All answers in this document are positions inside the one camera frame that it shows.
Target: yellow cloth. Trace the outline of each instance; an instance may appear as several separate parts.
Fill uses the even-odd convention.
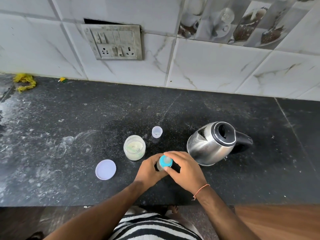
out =
[[[13,81],[15,83],[18,83],[18,82],[22,82],[22,83],[30,83],[29,86],[20,86],[20,87],[17,87],[17,91],[18,92],[22,92],[22,91],[25,91],[27,89],[31,89],[31,88],[34,88],[36,86],[36,81],[33,80],[32,76],[29,75],[29,74],[26,74],[26,73],[18,73],[16,75],[16,77],[13,79]]]

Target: stainless steel kettle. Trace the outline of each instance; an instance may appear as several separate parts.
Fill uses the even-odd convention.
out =
[[[243,152],[251,147],[252,139],[236,131],[227,122],[207,124],[190,136],[186,149],[202,166],[211,166],[228,154]]]

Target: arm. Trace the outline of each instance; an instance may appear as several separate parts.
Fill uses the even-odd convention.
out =
[[[172,158],[181,167],[180,173],[170,167],[164,169],[182,188],[194,195],[198,189],[207,184],[200,166],[188,153],[165,152],[164,154]],[[259,240],[210,186],[200,190],[196,198],[205,209],[219,239]]]
[[[162,153],[144,160],[132,184],[120,193],[63,224],[45,240],[101,240],[108,238],[132,204],[147,189],[165,177],[165,171],[157,172],[154,165]]]

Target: tile backsplash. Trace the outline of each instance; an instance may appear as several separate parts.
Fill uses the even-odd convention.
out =
[[[320,101],[319,0],[0,0],[0,72]],[[140,25],[96,60],[84,19]]]

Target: hand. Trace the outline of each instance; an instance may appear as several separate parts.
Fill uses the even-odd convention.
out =
[[[163,153],[155,154],[142,162],[134,181],[142,182],[144,191],[154,186],[160,179],[168,175],[165,170],[158,172],[155,169],[155,165],[162,155]]]
[[[164,154],[181,167],[180,173],[170,167],[164,167],[164,169],[182,188],[194,195],[203,185],[207,184],[200,166],[188,153],[172,151]]]

